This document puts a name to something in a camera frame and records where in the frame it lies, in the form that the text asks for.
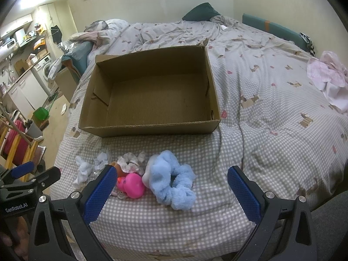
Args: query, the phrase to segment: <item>washing machine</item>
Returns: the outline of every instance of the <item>washing machine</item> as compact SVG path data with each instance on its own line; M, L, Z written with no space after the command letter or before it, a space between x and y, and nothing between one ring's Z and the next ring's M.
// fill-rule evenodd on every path
M54 81L48 80L49 67L51 64L52 59L49 55L47 55L41 61L39 61L33 69L34 76L48 96L51 96L58 88Z

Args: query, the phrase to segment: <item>human hand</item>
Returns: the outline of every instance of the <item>human hand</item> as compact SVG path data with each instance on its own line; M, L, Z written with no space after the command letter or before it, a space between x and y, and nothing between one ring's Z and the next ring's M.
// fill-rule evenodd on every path
M14 252L24 260L28 260L29 234L27 223L23 217L18 218L17 235L20 243L15 247ZM13 245L12 240L6 234L0 233L0 238L6 246Z

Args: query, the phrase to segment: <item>pink rubber duck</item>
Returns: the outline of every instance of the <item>pink rubber duck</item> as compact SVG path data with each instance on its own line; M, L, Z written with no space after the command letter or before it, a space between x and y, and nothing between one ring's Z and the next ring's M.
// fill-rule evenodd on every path
M140 198L145 191L141 176L136 173L128 174L125 177L118 177L116 185L120 191L127 193L130 198Z

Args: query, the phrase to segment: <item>fluffy blue scrunchie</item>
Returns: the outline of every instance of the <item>fluffy blue scrunchie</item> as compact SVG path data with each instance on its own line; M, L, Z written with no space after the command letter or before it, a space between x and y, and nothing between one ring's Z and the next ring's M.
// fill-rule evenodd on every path
M189 210L196 201L191 190L196 175L190 165L180 165L169 150L163 151L150 168L150 189L157 202L171 205L174 210Z

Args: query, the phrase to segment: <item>open cardboard box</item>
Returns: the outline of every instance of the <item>open cardboard box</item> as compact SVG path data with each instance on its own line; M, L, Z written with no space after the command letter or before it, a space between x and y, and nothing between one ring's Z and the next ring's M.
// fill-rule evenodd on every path
M203 46L97 55L79 128L100 137L206 134L221 121Z

